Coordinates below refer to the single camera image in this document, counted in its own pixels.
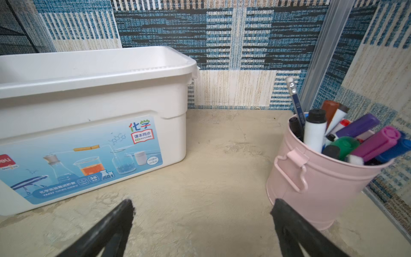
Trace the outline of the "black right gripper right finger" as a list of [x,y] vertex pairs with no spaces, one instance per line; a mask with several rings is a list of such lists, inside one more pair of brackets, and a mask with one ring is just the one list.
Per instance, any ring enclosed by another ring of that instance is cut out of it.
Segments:
[[273,217],[281,254],[284,257],[346,257],[344,251],[328,240],[283,199],[276,199]]

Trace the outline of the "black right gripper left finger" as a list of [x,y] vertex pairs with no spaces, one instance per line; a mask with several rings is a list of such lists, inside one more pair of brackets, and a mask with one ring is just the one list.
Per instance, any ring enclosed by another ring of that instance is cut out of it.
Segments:
[[135,208],[130,199],[123,200],[110,213],[71,246],[60,257],[122,257],[132,228]]

